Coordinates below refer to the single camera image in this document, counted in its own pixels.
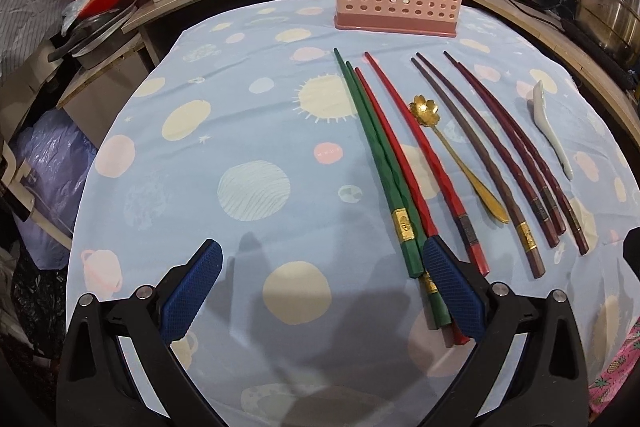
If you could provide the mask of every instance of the basket base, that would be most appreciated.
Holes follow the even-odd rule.
[[[446,22],[392,17],[389,15],[336,13],[334,23],[339,30],[411,33],[437,37],[455,37],[457,35],[457,21]]]

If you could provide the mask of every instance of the gold spoon handle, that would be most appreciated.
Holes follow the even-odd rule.
[[[447,139],[442,135],[442,133],[437,129],[437,127],[432,126],[433,132],[436,134],[440,141],[444,145],[444,147],[449,151],[449,154],[453,158],[453,160],[458,164],[458,167],[464,172],[466,178],[471,183],[472,187],[478,194],[478,197],[484,203],[484,206],[489,211],[492,216],[495,217],[501,223],[508,223],[509,216],[507,215],[507,211],[504,209],[500,201],[491,193],[491,191],[486,188],[486,186],[478,179],[478,177],[471,172],[471,170],[465,165],[465,163],[460,159],[460,156],[453,150],[453,147],[450,146]]]

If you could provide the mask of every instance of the polka dot tablecloth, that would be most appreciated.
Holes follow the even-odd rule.
[[[503,172],[546,266],[534,280],[513,225],[487,215],[452,158],[425,130],[476,228],[491,268],[521,295],[564,289],[591,380],[640,315],[640,284],[622,240],[640,225],[640,191],[613,137],[569,74],[523,37],[463,7],[455,39],[338,31],[335,0],[281,0],[217,15],[185,31],[116,119],[86,182],[68,272],[68,316],[82,293],[124,298],[155,285],[206,238],[222,245],[222,274],[189,333],[172,344],[200,392],[231,427],[414,427],[445,392],[472,343],[447,347],[406,274],[380,180],[331,50],[362,68],[415,171],[441,236],[465,250],[414,138],[368,50],[410,101],[435,98],[410,63],[422,52],[481,111],[486,106],[442,55],[474,70],[527,131],[580,219],[555,249]],[[569,182],[533,126],[537,81],[569,155]],[[441,107],[440,127],[492,190],[475,151]],[[490,151],[490,143],[483,139]],[[495,154],[498,165],[503,163]],[[514,342],[485,410],[506,391],[524,339]],[[130,343],[146,403],[162,411]]]

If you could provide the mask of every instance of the purple plastic bag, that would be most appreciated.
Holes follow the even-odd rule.
[[[74,229],[87,173],[96,148],[63,110],[52,109],[33,127],[24,129],[12,144],[18,167],[23,160],[31,173],[22,180],[36,194],[35,206],[62,232]],[[69,251],[31,219],[14,216],[25,247],[41,270],[59,270],[69,262]]]

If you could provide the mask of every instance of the gold spoon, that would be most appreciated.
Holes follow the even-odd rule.
[[[460,167],[464,172],[465,176],[478,194],[478,197],[482,203],[484,203],[487,211],[489,211],[489,213],[491,213],[492,216],[501,223],[508,223],[509,217],[507,215],[507,211],[504,209],[500,201],[498,201],[491,191],[486,188],[478,177],[464,164],[462,159],[460,159],[460,156],[458,156],[458,154],[453,150],[453,147],[450,146],[447,139],[436,127],[440,121],[438,105],[433,100],[425,100],[422,95],[418,95],[414,98],[414,101],[409,104],[409,109],[420,125],[431,127],[431,129],[433,129],[433,132],[440,139],[447,151],[449,151],[449,154],[458,164],[458,167]]]

